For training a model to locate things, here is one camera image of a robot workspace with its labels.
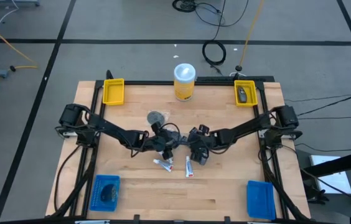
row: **blue plastic basket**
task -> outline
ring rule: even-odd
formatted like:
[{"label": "blue plastic basket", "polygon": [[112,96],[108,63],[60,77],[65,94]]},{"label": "blue plastic basket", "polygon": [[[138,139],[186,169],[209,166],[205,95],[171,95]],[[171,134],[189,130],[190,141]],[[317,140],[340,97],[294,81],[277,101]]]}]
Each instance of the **blue plastic basket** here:
[{"label": "blue plastic basket", "polygon": [[247,186],[248,214],[251,218],[274,220],[275,204],[273,185],[249,180]]},{"label": "blue plastic basket", "polygon": [[[101,192],[105,186],[113,184],[116,188],[116,196],[114,200],[108,202],[101,201]],[[95,177],[93,193],[91,196],[90,210],[100,212],[114,212],[118,204],[120,188],[120,177],[117,175],[97,175]]]}]

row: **toothpaste tube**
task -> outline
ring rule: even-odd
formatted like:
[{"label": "toothpaste tube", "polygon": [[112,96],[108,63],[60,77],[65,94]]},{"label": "toothpaste tube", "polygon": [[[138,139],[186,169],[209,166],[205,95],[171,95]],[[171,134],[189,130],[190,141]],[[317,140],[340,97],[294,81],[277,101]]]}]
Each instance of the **toothpaste tube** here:
[{"label": "toothpaste tube", "polygon": [[192,170],[192,165],[190,164],[189,156],[187,156],[185,163],[185,176],[186,177],[194,177],[194,170]]},{"label": "toothpaste tube", "polygon": [[159,164],[161,167],[165,168],[165,170],[169,172],[171,172],[171,170],[173,169],[173,165],[171,165],[168,162],[163,162],[163,161],[160,161],[159,159],[154,159],[153,162],[156,164]]}]

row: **yellow bin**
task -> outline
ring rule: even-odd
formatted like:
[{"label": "yellow bin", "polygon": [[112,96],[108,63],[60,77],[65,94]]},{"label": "yellow bin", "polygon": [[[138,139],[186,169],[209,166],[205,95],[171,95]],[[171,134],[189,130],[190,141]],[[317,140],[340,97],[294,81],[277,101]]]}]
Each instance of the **yellow bin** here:
[{"label": "yellow bin", "polygon": [[102,102],[111,106],[124,103],[124,79],[115,78],[103,82]]},{"label": "yellow bin", "polygon": [[[236,106],[254,106],[257,105],[257,94],[256,94],[256,85],[254,81],[251,80],[235,80],[233,83],[235,89],[235,99]],[[246,93],[247,101],[242,103],[239,101],[238,97],[238,88],[242,87]]]}]

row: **concrete floor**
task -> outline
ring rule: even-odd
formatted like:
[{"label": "concrete floor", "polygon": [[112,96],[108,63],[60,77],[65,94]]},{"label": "concrete floor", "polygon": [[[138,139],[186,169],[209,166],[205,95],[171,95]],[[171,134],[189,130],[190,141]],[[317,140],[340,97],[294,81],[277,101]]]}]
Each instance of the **concrete floor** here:
[{"label": "concrete floor", "polygon": [[[113,44],[61,44],[44,91],[32,131],[8,195],[1,221],[41,218],[54,181],[62,140],[54,131],[64,105],[73,101],[80,80],[104,79],[110,69],[126,80],[172,80],[179,63],[191,63],[198,76],[219,76],[204,61],[202,44],[188,40],[211,39],[216,27],[199,20],[194,13],[181,13],[171,0],[76,0],[64,39],[127,40]],[[221,8],[222,2],[205,2]],[[351,17],[351,0],[344,0]],[[71,0],[41,0],[40,7],[28,4],[0,25],[0,33],[39,64],[37,70],[19,70],[0,79],[0,193],[26,126],[47,62],[59,35]],[[243,19],[220,29],[218,40],[244,40],[258,7],[250,0]],[[10,9],[0,4],[0,18]],[[245,1],[228,0],[227,23],[234,21]],[[272,75],[280,82],[284,97],[299,100],[351,94],[351,45],[330,46],[322,41],[351,42],[351,31],[336,0],[266,1],[255,25],[252,40],[319,41],[317,46],[295,44],[250,45],[244,61],[247,75]],[[130,44],[151,40],[149,44]],[[155,40],[167,40],[155,44]],[[242,45],[227,44],[227,59],[220,66],[233,72]],[[219,60],[221,52],[207,47],[207,55]],[[28,65],[6,44],[0,44],[0,68]],[[289,103],[300,113],[333,100]],[[351,100],[305,117],[351,116]],[[301,120],[304,142],[320,149],[351,148],[351,119]],[[315,151],[299,148],[313,154]],[[321,153],[344,156],[348,153]],[[311,206],[317,220],[348,223],[348,218]]]}]

